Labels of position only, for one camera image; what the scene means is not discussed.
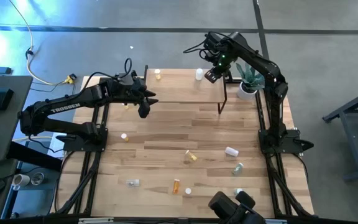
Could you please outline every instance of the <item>potted plant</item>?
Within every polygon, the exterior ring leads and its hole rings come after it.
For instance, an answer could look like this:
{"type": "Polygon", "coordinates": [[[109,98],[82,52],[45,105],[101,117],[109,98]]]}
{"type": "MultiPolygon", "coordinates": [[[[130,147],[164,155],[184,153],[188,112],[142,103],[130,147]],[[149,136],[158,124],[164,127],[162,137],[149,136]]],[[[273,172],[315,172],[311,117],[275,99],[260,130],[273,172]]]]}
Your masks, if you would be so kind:
{"type": "Polygon", "coordinates": [[[240,72],[241,80],[237,96],[242,100],[252,98],[256,91],[265,88],[265,77],[261,74],[255,74],[255,69],[246,63],[246,70],[241,68],[241,65],[236,63],[237,69],[240,72]]]}

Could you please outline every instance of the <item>gray floor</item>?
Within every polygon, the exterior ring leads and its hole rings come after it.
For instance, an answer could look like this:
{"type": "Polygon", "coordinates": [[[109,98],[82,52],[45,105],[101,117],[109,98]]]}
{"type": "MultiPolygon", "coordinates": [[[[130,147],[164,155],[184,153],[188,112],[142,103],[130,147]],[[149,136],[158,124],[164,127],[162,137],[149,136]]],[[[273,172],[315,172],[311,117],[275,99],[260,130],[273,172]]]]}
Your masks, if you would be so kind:
{"type": "MultiPolygon", "coordinates": [[[[15,2],[29,24],[38,26],[257,28],[252,0],[15,2]]],[[[259,5],[265,29],[358,30],[356,0],[259,0],[259,5]]],[[[0,24],[23,24],[5,0],[0,0],[0,24]]],[[[82,77],[95,71],[122,72],[126,57],[132,57],[140,74],[145,64],[209,68],[197,54],[181,53],[203,40],[203,33],[194,31],[34,32],[37,55],[32,70],[50,82],[59,82],[71,73],[82,77]]],[[[258,34],[244,35],[253,48],[260,49],[258,34]]],[[[315,144],[306,152],[305,162],[316,214],[358,221],[358,181],[342,180],[344,174],[356,170],[342,125],[339,120],[325,124],[321,119],[358,95],[358,35],[268,34],[266,39],[270,59],[289,82],[294,122],[302,138],[315,144]]],[[[12,67],[14,75],[26,75],[24,52],[28,46],[27,32],[0,31],[0,65],[12,67]]],[[[71,86],[47,94],[31,91],[26,105],[70,92],[71,86]]],[[[56,118],[71,120],[72,116],[69,111],[56,118]]],[[[15,138],[19,137],[22,134],[16,131],[15,138]]]]}

